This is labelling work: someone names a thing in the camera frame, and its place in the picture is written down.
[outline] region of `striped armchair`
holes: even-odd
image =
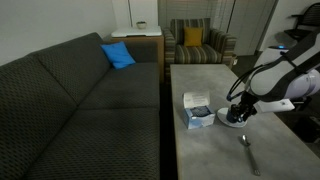
[[[184,27],[202,27],[202,46],[186,47]],[[170,82],[171,64],[226,64],[231,63],[236,38],[210,29],[210,18],[173,19],[170,28],[163,29],[165,41],[165,81]]]

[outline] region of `yellow pillow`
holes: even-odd
[[[203,28],[184,28],[184,46],[201,46]]]

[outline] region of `sofa cushion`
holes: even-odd
[[[221,63],[221,54],[208,44],[201,47],[176,46],[175,64],[217,64]]]
[[[184,28],[184,46],[201,46],[203,28]]]
[[[202,43],[209,42],[210,18],[203,19],[172,19],[170,28],[177,44],[184,42],[184,27],[202,27]]]
[[[101,47],[116,69],[121,69],[136,63],[129,54],[123,41],[109,45],[104,44],[101,45]]]
[[[159,107],[157,63],[110,69],[79,105],[82,109]]]
[[[0,179],[20,179],[76,109],[39,61],[0,67]]]
[[[128,52],[137,63],[158,63],[158,44],[155,41],[125,42]]]
[[[26,178],[159,179],[158,110],[77,111]]]
[[[79,104],[109,69],[109,62],[92,33],[33,53]]]

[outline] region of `metal spoon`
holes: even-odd
[[[253,173],[254,175],[256,176],[260,176],[260,171],[258,169],[258,165],[256,163],[256,161],[254,160],[254,157],[252,155],[252,152],[249,148],[249,146],[251,145],[250,142],[248,141],[248,138],[246,135],[243,135],[242,136],[242,141],[243,141],[243,144],[245,145],[246,147],[246,150],[248,151],[248,154],[249,154],[249,159],[250,159],[250,162],[251,162],[251,165],[252,165],[252,168],[253,168]]]

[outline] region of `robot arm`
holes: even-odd
[[[258,101],[274,102],[316,93],[320,89],[320,75],[314,69],[319,65],[320,28],[290,51],[282,47],[268,48],[251,72],[241,102],[231,106],[233,118],[246,121],[256,113],[253,105]]]

